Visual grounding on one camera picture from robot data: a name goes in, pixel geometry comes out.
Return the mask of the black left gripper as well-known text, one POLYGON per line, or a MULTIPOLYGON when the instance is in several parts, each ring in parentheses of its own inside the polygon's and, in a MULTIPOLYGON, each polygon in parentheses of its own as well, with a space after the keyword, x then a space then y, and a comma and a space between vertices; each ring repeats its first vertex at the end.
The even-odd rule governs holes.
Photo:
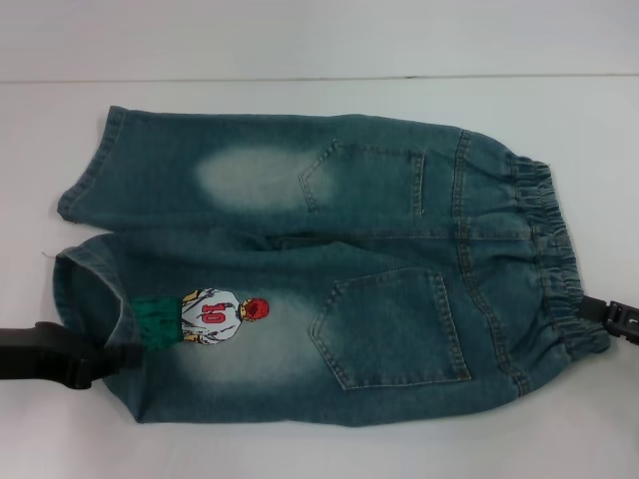
POLYGON ((63 325, 39 321, 1 329, 1 379, 39 379, 74 390, 89 389, 94 372, 119 372, 142 363, 144 349, 124 344, 93 348, 63 325))

